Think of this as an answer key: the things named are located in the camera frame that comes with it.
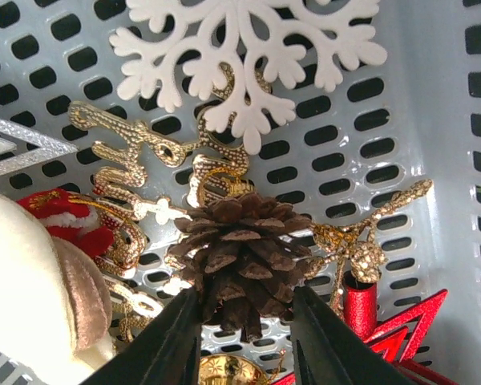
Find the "gold ball ornament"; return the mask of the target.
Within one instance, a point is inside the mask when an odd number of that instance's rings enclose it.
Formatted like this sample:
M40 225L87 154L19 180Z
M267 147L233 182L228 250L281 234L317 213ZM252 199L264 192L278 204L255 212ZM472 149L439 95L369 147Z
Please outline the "gold ball ornament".
M269 384L265 373L246 358L218 354L200 359L199 385L262 385Z

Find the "red santa hat ornament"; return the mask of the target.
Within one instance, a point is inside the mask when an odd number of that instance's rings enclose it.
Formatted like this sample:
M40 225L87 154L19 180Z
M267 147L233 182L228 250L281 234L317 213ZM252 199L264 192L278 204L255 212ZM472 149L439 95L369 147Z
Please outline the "red santa hat ornament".
M114 244L113 232L100 223L96 208L78 203L79 194L61 188L37 192L17 201L52 237L69 241L89 257L103 256Z

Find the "silver star ornament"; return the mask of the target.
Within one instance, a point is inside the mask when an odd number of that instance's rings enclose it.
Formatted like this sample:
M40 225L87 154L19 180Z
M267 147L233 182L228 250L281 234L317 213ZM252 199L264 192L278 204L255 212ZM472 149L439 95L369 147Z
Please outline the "silver star ornament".
M78 150L74 144L0 118L0 177Z

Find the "red star ornament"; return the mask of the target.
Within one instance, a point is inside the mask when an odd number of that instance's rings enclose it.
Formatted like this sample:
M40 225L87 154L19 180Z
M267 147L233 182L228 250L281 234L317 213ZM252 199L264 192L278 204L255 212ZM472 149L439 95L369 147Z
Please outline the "red star ornament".
M402 373L407 378L406 384L450 384L451 379L414 361L448 291L442 289L386 321L378 322L377 286L356 283L351 274L345 277L348 283L347 314L338 317L374 353ZM286 375L279 382L297 384L294 369L291 375Z

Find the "gold merry christmas sign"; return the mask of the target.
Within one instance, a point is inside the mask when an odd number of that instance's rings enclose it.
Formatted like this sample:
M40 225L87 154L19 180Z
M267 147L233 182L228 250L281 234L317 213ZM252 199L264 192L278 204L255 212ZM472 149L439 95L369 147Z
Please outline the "gold merry christmas sign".
M240 121L247 138L259 140L295 111L283 87L271 86L260 72L245 101L230 95L236 88L231 70L226 78L224 90L197 100L188 94L189 77L177 70L184 105L168 112L155 96L122 102L113 95L119 83L114 63L84 72L85 98L68 105L63 136L80 145L77 159L91 171L91 193L115 217L119 244L106 262L119 276L130 278L141 255L175 239L168 224L193 202L201 176L219 167L247 171L242 135L219 132L217 120Z

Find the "white wooden snowflake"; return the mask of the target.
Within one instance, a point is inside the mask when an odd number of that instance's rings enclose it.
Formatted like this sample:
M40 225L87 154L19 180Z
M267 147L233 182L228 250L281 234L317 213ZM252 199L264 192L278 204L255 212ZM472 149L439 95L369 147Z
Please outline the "white wooden snowflake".
M302 61L312 47L317 56L314 85L326 92L342 83L343 70L386 61L386 49L374 41L368 23L380 9L376 1L130 1L133 22L145 22L160 40L146 41L120 27L109 38L124 57L123 100L156 97L172 112L183 100L176 82L180 68L189 77L189 94L219 105L205 112L210 132L229 130L247 153L261 150L261 138L272 124L296 117L296 105L273 95L269 86L295 88L305 80Z

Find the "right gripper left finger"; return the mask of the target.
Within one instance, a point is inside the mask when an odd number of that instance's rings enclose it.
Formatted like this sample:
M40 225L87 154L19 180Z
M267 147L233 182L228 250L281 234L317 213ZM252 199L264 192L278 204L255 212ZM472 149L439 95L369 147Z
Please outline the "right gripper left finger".
M197 384L200 339L197 292L182 290L133 342L83 385Z

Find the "white perforated plastic basket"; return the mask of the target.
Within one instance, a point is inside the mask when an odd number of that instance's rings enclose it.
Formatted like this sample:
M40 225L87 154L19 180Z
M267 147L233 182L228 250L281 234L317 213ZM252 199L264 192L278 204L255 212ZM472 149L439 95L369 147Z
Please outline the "white perforated plastic basket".
M378 223L388 258L378 315L448 290L415 358L457 383L481 384L481 1L383 1L371 23L388 53L381 66L345 71L325 93L313 84L309 47L305 80L293 90L273 86L296 103L297 117L273 126L249 175L262 193L335 225L432 179L426 197ZM183 94L183 106L166 112L152 97L117 96L123 60L108 39L119 27L154 39L123 1L0 1L0 118L79 149L0 177L0 193L91 191L104 166L92 144L122 140L72 127L73 100L143 120L175 140L196 138L202 101Z

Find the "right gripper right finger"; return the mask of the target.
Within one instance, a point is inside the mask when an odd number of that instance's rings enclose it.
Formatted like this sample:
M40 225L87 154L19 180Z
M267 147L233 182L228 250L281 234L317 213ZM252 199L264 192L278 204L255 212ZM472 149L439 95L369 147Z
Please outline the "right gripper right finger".
M311 288L294 290L291 322L297 384L406 384Z

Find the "gold glitter berry sprig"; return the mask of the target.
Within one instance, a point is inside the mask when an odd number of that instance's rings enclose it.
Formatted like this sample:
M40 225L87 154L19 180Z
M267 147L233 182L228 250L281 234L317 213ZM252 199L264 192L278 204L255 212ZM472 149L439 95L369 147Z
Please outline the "gold glitter berry sprig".
M313 223L310 226L315 244L325 252L325 257L314 263L313 270L317 272L322 266L333 262L337 266L329 300L329 307L337 316L343 316L342 280L346 264L350 264L356 281L364 284L378 282L382 276L381 266L387 262L382 247L376 242L378 222L412 201L424 197L432 186L431 179L419 180L408 189L395 193L389 202L352 225Z

